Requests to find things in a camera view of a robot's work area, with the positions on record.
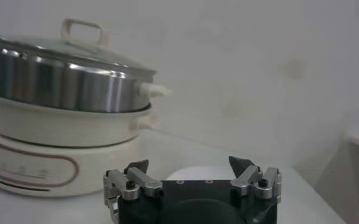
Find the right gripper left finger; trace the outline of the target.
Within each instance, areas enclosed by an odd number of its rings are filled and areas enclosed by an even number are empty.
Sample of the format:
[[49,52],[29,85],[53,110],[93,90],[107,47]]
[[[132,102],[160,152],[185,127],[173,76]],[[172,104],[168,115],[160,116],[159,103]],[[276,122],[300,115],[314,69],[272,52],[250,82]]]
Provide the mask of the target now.
[[133,201],[142,194],[152,198],[161,197],[163,182],[146,174],[148,165],[146,159],[130,163],[123,172],[117,169],[106,171],[103,176],[105,201],[115,201],[118,197]]

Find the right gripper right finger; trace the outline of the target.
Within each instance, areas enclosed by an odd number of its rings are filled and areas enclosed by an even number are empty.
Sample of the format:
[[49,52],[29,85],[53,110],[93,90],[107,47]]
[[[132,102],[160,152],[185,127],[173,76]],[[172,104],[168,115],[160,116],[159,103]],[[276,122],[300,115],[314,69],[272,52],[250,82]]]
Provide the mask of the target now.
[[235,179],[231,186],[244,197],[253,194],[259,200],[280,200],[282,197],[282,174],[278,168],[269,167],[265,172],[249,159],[229,156],[229,164]]

